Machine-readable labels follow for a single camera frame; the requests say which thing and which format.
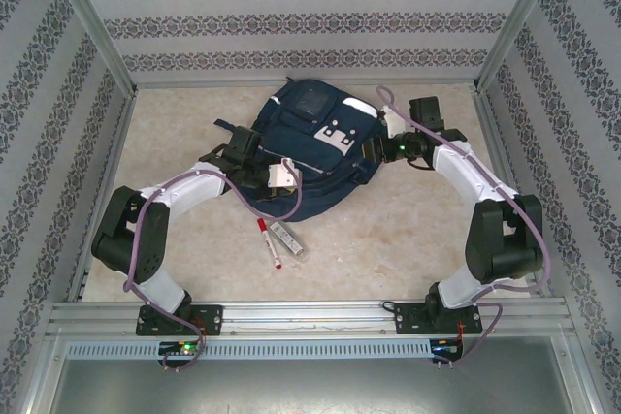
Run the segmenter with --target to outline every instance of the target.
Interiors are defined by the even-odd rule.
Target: striped wall
[[[49,304],[67,298],[127,99],[69,0],[0,0],[0,56],[0,413],[9,413]]]
[[[538,0],[487,89],[519,188],[541,198],[606,412],[621,411],[620,0]]]
[[[516,0],[91,0],[140,83],[473,79]]]

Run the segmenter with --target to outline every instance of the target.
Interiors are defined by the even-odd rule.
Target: beige floor
[[[343,89],[379,106],[373,86]],[[408,99],[437,95],[446,126],[462,130],[489,165],[465,84],[392,89],[404,108]],[[141,90],[115,186],[142,188],[186,170],[228,141],[216,118],[249,125],[275,90]],[[195,301],[417,299],[464,263],[470,219],[446,180],[401,161],[324,214],[291,224],[308,249],[304,263],[281,249],[284,267],[275,270],[253,215],[228,193],[171,226],[164,265]],[[122,282],[94,260],[84,300],[134,301]]]

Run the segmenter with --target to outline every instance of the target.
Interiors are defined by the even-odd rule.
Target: white marker
[[[268,232],[268,227],[265,224],[265,220],[259,218],[257,219],[256,223],[259,224],[259,228],[261,229],[261,233],[263,234],[265,243],[268,245],[268,249],[270,249],[270,253],[272,254],[272,258],[274,259],[274,265],[277,269],[282,269],[282,262],[280,261],[280,257],[276,252],[276,248],[274,247],[274,243],[272,242],[272,238],[270,237],[270,233]]]

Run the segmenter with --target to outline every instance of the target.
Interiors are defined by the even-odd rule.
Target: purple cable
[[[495,288],[503,289],[503,290],[509,290],[509,291],[519,291],[519,292],[532,292],[532,291],[537,291],[537,290],[540,290],[541,288],[543,288],[543,286],[545,286],[545,284],[547,283],[547,281],[550,278],[552,261],[550,259],[550,254],[549,254],[549,252],[547,250],[547,246],[545,245],[545,241],[543,240],[543,236],[541,235],[541,233],[537,229],[537,226],[535,225],[535,223],[533,223],[533,220],[531,220],[531,218],[526,214],[526,212],[522,209],[522,207],[520,207],[510,197],[510,195],[505,192],[505,190],[503,190],[503,188],[494,180],[494,178],[492,178],[487,173],[485,168],[475,158],[473,158],[468,152],[466,152],[464,149],[462,149],[458,145],[453,144],[451,141],[447,140],[446,138],[443,138],[439,134],[434,133],[433,131],[431,131],[428,128],[425,128],[420,123],[416,123],[414,120],[412,120],[409,117],[409,115],[407,115],[403,111],[399,110],[397,108],[397,106],[395,106],[395,95],[393,94],[393,92],[389,88],[387,88],[386,86],[380,85],[380,86],[378,86],[376,88],[376,91],[377,91],[377,95],[379,96],[379,99],[381,99],[381,101],[386,106],[388,106],[388,108],[391,111],[393,111],[398,116],[400,116],[406,123],[410,124],[411,126],[416,128],[418,131],[421,131],[422,133],[426,134],[427,136],[435,139],[439,143],[445,144],[447,147],[449,147],[450,149],[454,150],[460,156],[462,156],[466,160],[468,160],[468,162],[470,162],[470,164],[474,167],[474,169],[477,172],[479,172],[481,174],[481,176],[483,176],[483,178],[485,178],[485,180],[490,184],[490,186],[493,189],[495,189],[503,197],[503,199],[505,199],[505,201],[507,201],[507,203],[513,208],[513,210],[515,210],[515,212],[517,212],[517,214],[522,218],[522,220],[524,220],[524,223],[529,228],[531,233],[533,233],[533,236],[535,237],[535,240],[537,241],[537,244],[539,245],[539,248],[541,249],[541,254],[543,255],[543,265],[542,265],[543,266],[543,276],[541,277],[541,280],[539,282],[537,282],[536,284],[531,285],[531,286],[510,286],[510,285],[496,285],[496,286],[494,286],[494,285],[492,285],[492,286],[490,286],[488,288],[485,288],[484,290],[480,291],[476,295],[474,295],[474,297],[471,299],[472,303],[476,303],[483,296],[487,295],[488,293],[490,293]],[[478,348],[483,343],[483,341],[485,341],[485,338],[487,338],[487,336],[489,336],[489,334],[493,332],[494,328],[496,327],[496,324],[498,324],[498,321],[500,320],[501,316],[503,315],[503,305],[500,304],[500,303],[480,303],[480,304],[478,304],[478,306],[480,306],[480,307],[496,306],[496,307],[498,307],[498,313],[496,314],[496,317],[494,317],[494,320],[492,320],[491,324],[487,327],[487,329],[485,330],[485,332],[483,333],[481,338],[479,338],[478,341],[471,348],[471,350],[468,353],[466,353],[464,356],[462,356],[462,358],[460,360],[458,360],[457,362],[453,363],[453,366],[461,364],[463,361],[468,359],[472,355],[472,353],[474,353],[474,352],[476,352],[476,350],[478,350]]]
[[[194,357],[191,360],[189,360],[187,363],[185,363],[183,366],[175,368],[175,372],[186,370],[187,368],[191,367],[194,363],[196,363],[199,356],[203,352],[203,349],[205,348],[205,339],[203,338],[203,333],[196,326],[164,310],[162,307],[158,306],[157,304],[152,303],[145,295],[143,295],[140,292],[140,290],[134,283],[134,277],[136,276],[136,267],[138,266],[138,246],[140,244],[140,236],[143,230],[143,223],[145,222],[145,215],[147,214],[148,207],[153,203],[153,201],[155,201],[155,199],[157,199],[160,195],[162,195],[168,188],[179,183],[180,181],[186,178],[190,178],[192,176],[212,175],[212,176],[216,176],[220,178],[226,184],[228,184],[231,190],[237,195],[238,198],[240,198],[240,201],[242,201],[242,203],[248,208],[248,210],[250,210],[250,212],[252,212],[257,217],[261,217],[266,220],[273,220],[273,221],[285,220],[289,218],[291,215],[293,215],[295,212],[297,212],[298,208],[300,208],[300,204],[302,203],[302,180],[296,175],[295,171],[291,167],[289,167],[289,165],[286,162],[282,162],[282,164],[284,165],[284,168],[287,169],[287,171],[289,171],[291,175],[293,176],[298,192],[297,192],[297,199],[295,202],[295,206],[288,213],[281,215],[280,217],[272,217],[270,215],[266,216],[265,214],[258,211],[256,208],[254,208],[248,203],[248,201],[244,198],[244,195],[242,194],[242,192],[239,190],[237,186],[235,186],[235,184],[230,179],[228,179],[222,173],[216,172],[214,170],[195,170],[193,172],[187,172],[185,174],[175,176],[174,178],[164,183],[159,189],[153,191],[153,193],[147,198],[147,200],[141,207],[140,212],[138,214],[138,220],[136,222],[136,230],[134,232],[134,242],[132,244],[132,256],[131,256],[131,260],[129,263],[129,272],[127,273],[127,280],[125,280],[125,283],[123,283],[123,291],[125,293],[133,291],[136,294],[136,296],[138,296],[141,300],[145,302],[146,305],[149,305],[150,307],[155,309],[157,312],[165,315],[169,319],[172,319],[175,322],[185,325],[188,329],[192,330],[193,332],[196,333],[196,335],[198,335],[199,348],[197,348],[196,354],[194,354]],[[162,366],[164,366],[165,370],[169,369],[169,367],[166,365],[167,360],[168,360],[168,354],[164,356],[164,360],[162,361]]]

